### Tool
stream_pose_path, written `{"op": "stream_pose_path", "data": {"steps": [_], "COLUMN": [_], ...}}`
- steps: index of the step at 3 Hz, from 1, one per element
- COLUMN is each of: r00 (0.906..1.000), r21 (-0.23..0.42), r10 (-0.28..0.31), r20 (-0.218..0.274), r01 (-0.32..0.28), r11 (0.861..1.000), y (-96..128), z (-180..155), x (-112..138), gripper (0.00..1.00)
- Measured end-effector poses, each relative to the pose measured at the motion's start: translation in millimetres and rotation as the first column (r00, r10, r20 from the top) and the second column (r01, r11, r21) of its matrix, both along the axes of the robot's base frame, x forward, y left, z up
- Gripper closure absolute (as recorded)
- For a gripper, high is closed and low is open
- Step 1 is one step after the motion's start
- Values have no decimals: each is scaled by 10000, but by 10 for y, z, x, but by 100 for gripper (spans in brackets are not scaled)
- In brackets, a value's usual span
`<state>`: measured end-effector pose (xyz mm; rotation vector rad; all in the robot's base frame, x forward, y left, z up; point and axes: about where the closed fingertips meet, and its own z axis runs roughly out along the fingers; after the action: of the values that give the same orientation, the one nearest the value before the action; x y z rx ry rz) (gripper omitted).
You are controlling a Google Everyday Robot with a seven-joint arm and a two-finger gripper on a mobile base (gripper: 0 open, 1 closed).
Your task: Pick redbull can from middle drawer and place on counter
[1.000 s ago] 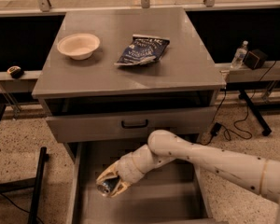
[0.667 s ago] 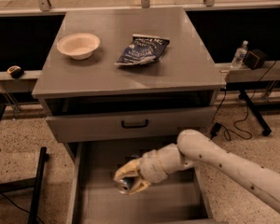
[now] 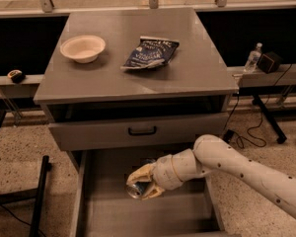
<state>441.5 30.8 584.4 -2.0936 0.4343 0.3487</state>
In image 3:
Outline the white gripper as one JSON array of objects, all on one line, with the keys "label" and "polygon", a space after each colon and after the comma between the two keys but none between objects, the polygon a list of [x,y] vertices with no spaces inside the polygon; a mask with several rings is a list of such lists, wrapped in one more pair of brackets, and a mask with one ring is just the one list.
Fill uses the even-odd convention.
[{"label": "white gripper", "polygon": [[126,184],[132,186],[136,183],[149,183],[142,199],[156,198],[165,190],[171,191],[179,188],[186,181],[187,160],[181,154],[167,155],[154,163],[146,164],[128,176]]}]

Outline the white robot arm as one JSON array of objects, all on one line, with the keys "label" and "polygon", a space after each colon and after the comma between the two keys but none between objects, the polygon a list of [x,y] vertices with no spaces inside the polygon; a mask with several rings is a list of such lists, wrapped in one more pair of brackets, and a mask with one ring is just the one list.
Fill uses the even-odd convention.
[{"label": "white robot arm", "polygon": [[216,170],[238,178],[296,219],[295,178],[243,156],[210,134],[199,136],[190,149],[160,157],[131,173],[127,191],[133,198],[155,198]]}]

